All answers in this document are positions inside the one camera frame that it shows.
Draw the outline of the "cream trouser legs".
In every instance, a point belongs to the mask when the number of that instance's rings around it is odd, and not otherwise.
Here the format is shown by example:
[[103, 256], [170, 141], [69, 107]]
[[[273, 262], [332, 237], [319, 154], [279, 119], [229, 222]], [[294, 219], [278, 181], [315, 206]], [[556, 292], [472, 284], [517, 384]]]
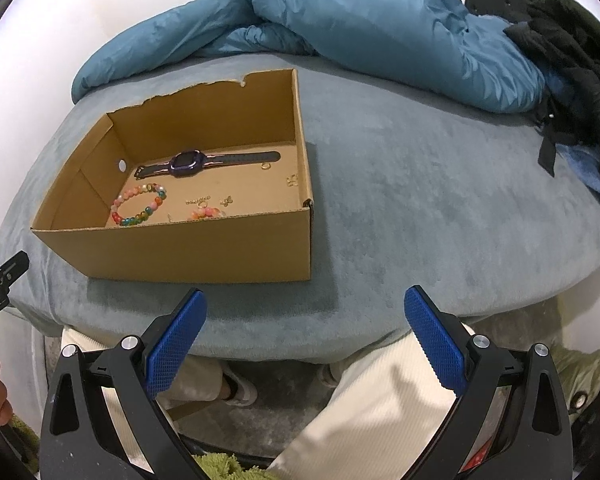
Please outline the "cream trouser legs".
[[[220, 400], [222, 362], [188, 356], [159, 400]], [[309, 425], [265, 470], [275, 479], [401, 479], [426, 448], [455, 400], [440, 386], [413, 334], [325, 365], [336, 388]], [[102, 392], [131, 462], [148, 461], [132, 435], [117, 393]], [[175, 429], [173, 419], [166, 419]]]

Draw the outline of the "gold ring charm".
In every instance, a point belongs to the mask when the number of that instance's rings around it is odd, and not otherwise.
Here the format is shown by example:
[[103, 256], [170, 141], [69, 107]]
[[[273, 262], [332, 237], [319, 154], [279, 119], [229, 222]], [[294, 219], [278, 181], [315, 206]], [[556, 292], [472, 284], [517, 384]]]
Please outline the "gold ring charm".
[[196, 207], [207, 207], [209, 200], [211, 200], [211, 196], [204, 196], [204, 197], [199, 197], [199, 198], [195, 198], [194, 200], [186, 200], [185, 203], [186, 205], [193, 205]]

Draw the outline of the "purple kids smartwatch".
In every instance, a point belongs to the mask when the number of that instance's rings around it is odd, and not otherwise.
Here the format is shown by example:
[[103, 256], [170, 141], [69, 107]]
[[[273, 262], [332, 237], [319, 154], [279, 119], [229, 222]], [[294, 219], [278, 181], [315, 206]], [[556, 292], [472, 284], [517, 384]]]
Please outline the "purple kids smartwatch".
[[191, 150], [178, 153], [167, 162], [138, 166], [134, 178], [144, 180], [164, 174], [176, 178], [193, 177], [208, 168], [270, 164], [278, 162], [281, 157], [278, 151], [207, 155], [202, 151]]

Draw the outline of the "grey blue bed sheet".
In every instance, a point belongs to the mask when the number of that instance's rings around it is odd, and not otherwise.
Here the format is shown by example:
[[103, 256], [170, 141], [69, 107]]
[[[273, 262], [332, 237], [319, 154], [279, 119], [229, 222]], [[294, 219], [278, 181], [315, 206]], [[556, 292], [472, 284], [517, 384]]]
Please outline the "grey blue bed sheet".
[[91, 280], [30, 229], [50, 184], [107, 112], [201, 82], [294, 68], [314, 193], [312, 278], [208, 285], [197, 356], [337, 361], [403, 335], [403, 296], [488, 316], [550, 298], [600, 267], [600, 205], [565, 162], [536, 161], [526, 118], [493, 115], [324, 58], [242, 54], [184, 62], [91, 93], [27, 174], [0, 227], [0, 260], [26, 252], [12, 304], [35, 327], [99, 340], [140, 332], [181, 284]]

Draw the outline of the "black puffer jacket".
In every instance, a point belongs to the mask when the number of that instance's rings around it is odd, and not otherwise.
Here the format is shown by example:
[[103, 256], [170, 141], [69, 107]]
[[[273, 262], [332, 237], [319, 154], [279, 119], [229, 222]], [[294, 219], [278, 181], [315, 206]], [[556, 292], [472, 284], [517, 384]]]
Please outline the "black puffer jacket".
[[535, 0], [527, 12], [528, 21], [508, 26], [506, 36], [572, 84], [592, 124], [577, 140], [600, 147], [600, 22], [574, 0]]

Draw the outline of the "olive green bag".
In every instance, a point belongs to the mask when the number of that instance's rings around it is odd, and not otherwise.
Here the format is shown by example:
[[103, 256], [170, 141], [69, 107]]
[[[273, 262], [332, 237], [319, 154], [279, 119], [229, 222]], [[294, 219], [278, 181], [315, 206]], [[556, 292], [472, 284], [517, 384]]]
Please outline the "olive green bag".
[[573, 424], [600, 393], [600, 349], [585, 353], [554, 344], [550, 354]]

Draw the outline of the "blue denim garment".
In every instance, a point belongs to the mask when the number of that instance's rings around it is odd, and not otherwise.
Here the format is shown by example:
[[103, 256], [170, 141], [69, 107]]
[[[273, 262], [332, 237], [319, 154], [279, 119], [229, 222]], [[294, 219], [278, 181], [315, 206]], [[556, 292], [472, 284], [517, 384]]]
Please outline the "blue denim garment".
[[600, 149], [585, 145], [557, 144], [557, 151], [600, 204]]

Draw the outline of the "white sneaker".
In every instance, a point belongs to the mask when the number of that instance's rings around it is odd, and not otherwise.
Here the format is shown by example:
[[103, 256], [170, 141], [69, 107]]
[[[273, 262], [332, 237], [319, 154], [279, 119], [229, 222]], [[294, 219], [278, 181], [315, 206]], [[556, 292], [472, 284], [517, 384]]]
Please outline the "white sneaker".
[[257, 398], [256, 386], [235, 373], [228, 364], [223, 363], [220, 399], [229, 406], [246, 408], [256, 402]]

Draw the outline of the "brown cardboard box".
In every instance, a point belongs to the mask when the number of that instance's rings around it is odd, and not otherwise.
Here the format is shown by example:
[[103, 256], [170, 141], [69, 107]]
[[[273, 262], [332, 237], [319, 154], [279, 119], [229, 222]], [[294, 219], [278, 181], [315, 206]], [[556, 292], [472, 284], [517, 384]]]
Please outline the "brown cardboard box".
[[[191, 150], [282, 157], [269, 170], [134, 178], [138, 166]], [[208, 195], [207, 207], [185, 203]], [[223, 207], [227, 196], [234, 202]], [[195, 84], [93, 120], [31, 229], [90, 278], [276, 283], [310, 277], [312, 216], [298, 74], [286, 68]]]

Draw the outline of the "teal blue duvet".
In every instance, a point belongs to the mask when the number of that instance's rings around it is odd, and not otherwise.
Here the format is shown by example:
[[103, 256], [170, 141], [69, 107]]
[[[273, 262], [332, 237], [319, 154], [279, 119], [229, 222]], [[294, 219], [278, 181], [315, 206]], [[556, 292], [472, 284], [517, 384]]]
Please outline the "teal blue duvet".
[[109, 40], [76, 73], [71, 97], [186, 58], [268, 52], [523, 113], [540, 102], [544, 78], [506, 27], [460, 0], [194, 0]]

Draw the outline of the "green shaggy rug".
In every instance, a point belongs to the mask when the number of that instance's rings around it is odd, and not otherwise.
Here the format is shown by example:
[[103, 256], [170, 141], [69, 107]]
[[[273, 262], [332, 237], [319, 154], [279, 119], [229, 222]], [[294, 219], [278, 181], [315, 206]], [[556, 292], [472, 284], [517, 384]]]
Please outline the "green shaggy rug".
[[257, 466], [244, 468], [234, 455], [210, 453], [194, 455], [193, 459], [204, 473], [213, 480], [268, 480], [275, 479], [265, 469]]

